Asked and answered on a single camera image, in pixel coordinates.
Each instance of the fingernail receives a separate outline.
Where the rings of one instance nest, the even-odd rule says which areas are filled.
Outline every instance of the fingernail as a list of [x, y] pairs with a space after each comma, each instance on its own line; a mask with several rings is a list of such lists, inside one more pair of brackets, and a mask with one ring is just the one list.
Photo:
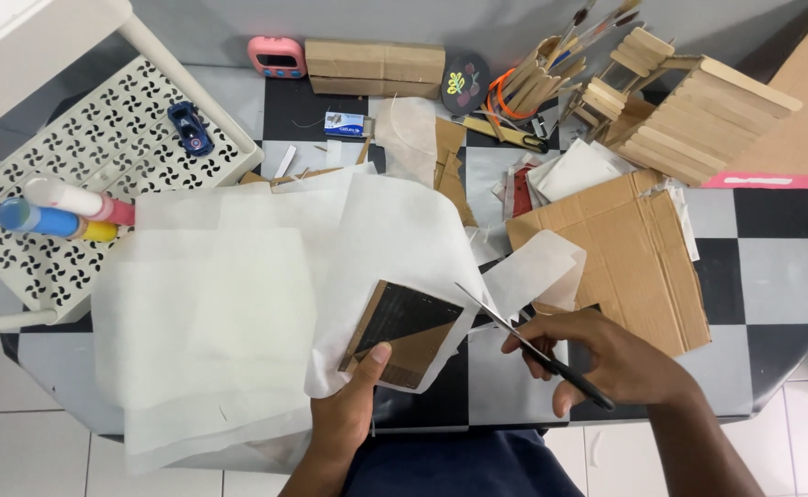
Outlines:
[[376, 344], [373, 350], [370, 351], [370, 357], [379, 364], [384, 363], [391, 356], [391, 344], [387, 341]]

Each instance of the person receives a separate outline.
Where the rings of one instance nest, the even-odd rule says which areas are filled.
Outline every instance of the person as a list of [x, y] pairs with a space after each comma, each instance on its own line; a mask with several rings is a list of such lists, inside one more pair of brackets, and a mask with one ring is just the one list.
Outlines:
[[[647, 406], [672, 497], [763, 496], [697, 382], [673, 359], [593, 310], [538, 316], [518, 331], [545, 351], [559, 340], [583, 343], [592, 355], [585, 378], [613, 401]], [[509, 336], [502, 352], [518, 348]], [[373, 387], [390, 354], [389, 344], [375, 346], [342, 390], [313, 399], [312, 440], [282, 496], [581, 495], [535, 430], [365, 443]], [[529, 356], [524, 360], [534, 378], [552, 378]], [[560, 417], [585, 396], [563, 381], [552, 400]]]

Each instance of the paint bottle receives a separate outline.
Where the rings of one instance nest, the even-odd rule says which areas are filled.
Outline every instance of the paint bottle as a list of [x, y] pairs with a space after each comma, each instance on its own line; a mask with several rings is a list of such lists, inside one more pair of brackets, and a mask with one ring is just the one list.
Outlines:
[[133, 205], [106, 194], [69, 185], [57, 178], [33, 178], [23, 185], [23, 197], [32, 205], [67, 210], [92, 221], [133, 226]]
[[89, 221], [66, 210], [38, 207], [19, 197], [1, 203], [0, 225], [10, 231], [40, 232], [95, 242], [111, 242], [118, 233], [112, 223]]

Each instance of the floor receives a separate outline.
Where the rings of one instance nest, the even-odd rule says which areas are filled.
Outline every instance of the floor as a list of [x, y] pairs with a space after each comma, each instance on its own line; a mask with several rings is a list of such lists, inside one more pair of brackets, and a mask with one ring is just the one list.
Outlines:
[[[808, 359], [759, 416], [724, 431], [767, 495], [808, 495]], [[551, 430], [545, 441], [586, 495], [666, 495], [647, 423]], [[285, 480], [197, 469], [128, 477], [122, 446], [90, 435], [0, 346], [0, 496], [253, 497]]]

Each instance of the pink digital timer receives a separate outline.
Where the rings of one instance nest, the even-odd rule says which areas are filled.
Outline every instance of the pink digital timer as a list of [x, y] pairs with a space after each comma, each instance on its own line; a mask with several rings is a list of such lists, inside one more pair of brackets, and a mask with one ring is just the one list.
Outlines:
[[294, 40], [256, 36], [247, 43], [247, 56], [256, 70], [272, 78], [302, 78], [306, 54]]

